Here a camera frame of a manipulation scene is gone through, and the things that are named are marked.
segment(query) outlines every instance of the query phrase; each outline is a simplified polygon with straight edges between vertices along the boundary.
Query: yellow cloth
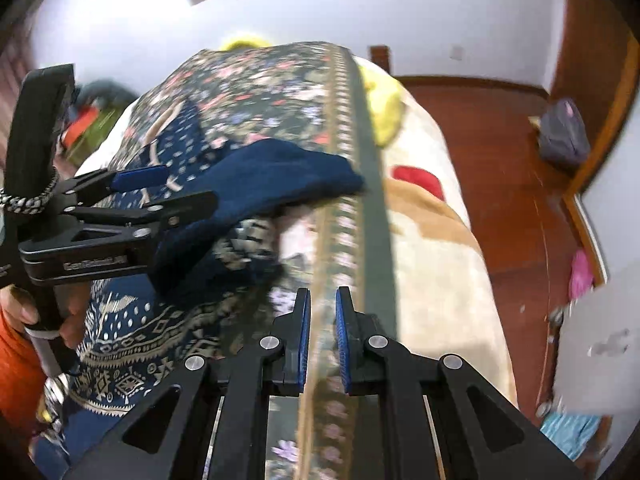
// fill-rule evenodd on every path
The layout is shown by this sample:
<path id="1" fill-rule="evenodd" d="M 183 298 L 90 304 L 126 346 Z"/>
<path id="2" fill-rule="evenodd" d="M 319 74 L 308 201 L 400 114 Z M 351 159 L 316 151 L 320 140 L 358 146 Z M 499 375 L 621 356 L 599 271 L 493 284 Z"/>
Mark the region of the yellow cloth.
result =
<path id="1" fill-rule="evenodd" d="M 220 50 L 235 50 L 236 48 L 263 48 L 273 46 L 270 41 L 255 34 L 239 34 L 222 44 Z"/>
<path id="2" fill-rule="evenodd" d="M 384 148 L 400 130 L 402 123 L 402 85 L 389 74 L 360 64 L 360 75 L 367 91 L 376 145 Z"/>

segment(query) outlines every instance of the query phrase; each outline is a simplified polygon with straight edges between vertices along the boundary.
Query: beige blanket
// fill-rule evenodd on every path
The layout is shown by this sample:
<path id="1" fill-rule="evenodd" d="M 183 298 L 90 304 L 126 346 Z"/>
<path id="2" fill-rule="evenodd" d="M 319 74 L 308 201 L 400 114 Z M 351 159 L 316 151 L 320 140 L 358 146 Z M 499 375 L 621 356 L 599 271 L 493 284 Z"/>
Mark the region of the beige blanket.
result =
<path id="1" fill-rule="evenodd" d="M 399 339 L 412 352 L 427 357 L 459 354 L 517 405 L 491 283 L 469 230 L 442 132 L 406 90 L 402 100 L 406 111 L 401 131 L 383 150 Z M 391 179 L 390 172 L 398 165 L 434 174 L 446 203 L 414 184 Z"/>

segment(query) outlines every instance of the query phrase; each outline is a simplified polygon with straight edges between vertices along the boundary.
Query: patterned fabric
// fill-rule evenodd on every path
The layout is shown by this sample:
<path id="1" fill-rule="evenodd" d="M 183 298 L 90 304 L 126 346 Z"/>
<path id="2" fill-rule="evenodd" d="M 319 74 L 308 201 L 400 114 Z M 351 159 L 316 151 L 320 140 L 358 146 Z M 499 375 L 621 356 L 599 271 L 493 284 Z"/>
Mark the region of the patterned fabric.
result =
<path id="1" fill-rule="evenodd" d="M 196 146 L 206 159 L 216 150 L 264 137 L 344 156 L 365 177 L 367 193 L 315 210 L 294 208 L 277 219 L 279 266 L 272 264 L 271 223 L 241 222 L 212 247 L 214 258 L 205 258 L 200 269 L 225 267 L 225 279 L 217 280 L 214 290 L 193 282 L 170 301 L 141 301 L 152 295 L 145 276 L 94 283 L 80 351 L 82 373 L 70 391 L 75 410 L 125 414 L 188 355 L 223 358 L 260 339 L 274 316 L 292 309 L 297 288 L 307 286 L 312 334 L 306 389 L 300 400 L 271 400 L 266 476 L 348 478 L 357 402 L 344 395 L 340 383 L 335 289 L 349 285 L 363 310 L 365 296 L 378 295 L 378 287 L 391 298 L 382 302 L 384 309 L 391 316 L 395 310 L 379 161 L 358 69 L 345 49 L 327 43 L 199 52 L 140 99 L 111 169 L 136 167 L 154 156 L 151 145 L 143 146 L 145 136 L 180 101 L 186 115 L 172 123 L 174 130 L 167 127 L 154 148 L 161 162 L 172 163 L 172 180 L 146 190 L 150 198 L 170 196 L 184 179 L 197 178 L 208 162 L 191 160 Z M 200 115 L 200 131 L 190 122 L 192 106 Z M 194 148 L 188 154 L 186 148 L 174 151 L 176 142 Z M 140 206 L 144 200 L 144 192 L 127 193 L 107 205 Z M 365 256 L 381 262 L 369 267 L 374 286 L 364 272 Z M 228 279 L 236 274 L 239 279 Z"/>

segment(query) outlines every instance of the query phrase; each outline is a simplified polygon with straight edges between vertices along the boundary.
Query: blue gripper pad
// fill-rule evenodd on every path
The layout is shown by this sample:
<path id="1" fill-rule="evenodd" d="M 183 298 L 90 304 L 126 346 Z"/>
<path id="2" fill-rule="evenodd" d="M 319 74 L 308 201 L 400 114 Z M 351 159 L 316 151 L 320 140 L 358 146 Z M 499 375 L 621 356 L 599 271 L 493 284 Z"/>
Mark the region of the blue gripper pad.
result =
<path id="1" fill-rule="evenodd" d="M 347 325 L 344 317 L 344 309 L 342 305 L 342 297 L 340 288 L 335 291 L 335 338 L 338 343 L 338 355 L 340 359 L 340 377 L 342 378 L 342 386 L 345 393 L 351 391 L 351 370 L 349 355 L 349 337 L 347 334 Z"/>
<path id="2" fill-rule="evenodd" d="M 306 362 L 309 356 L 309 334 L 311 332 L 311 295 L 309 291 L 305 295 L 304 308 L 302 310 L 302 331 L 300 333 L 300 346 L 298 348 L 298 387 L 300 393 L 305 390 Z"/>
<path id="3" fill-rule="evenodd" d="M 169 178 L 166 166 L 148 166 L 138 170 L 119 171 L 109 186 L 114 193 L 124 193 L 143 187 L 162 186 Z"/>

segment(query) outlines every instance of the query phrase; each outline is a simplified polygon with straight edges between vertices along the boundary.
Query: gray bag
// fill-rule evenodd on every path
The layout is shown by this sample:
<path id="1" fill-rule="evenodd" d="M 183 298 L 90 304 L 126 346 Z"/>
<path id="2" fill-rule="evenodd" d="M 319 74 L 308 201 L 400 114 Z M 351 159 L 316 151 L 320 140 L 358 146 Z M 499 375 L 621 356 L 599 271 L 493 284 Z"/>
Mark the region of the gray bag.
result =
<path id="1" fill-rule="evenodd" d="M 540 119 L 540 157 L 563 168 L 576 169 L 591 146 L 580 112 L 571 99 L 560 99 Z"/>

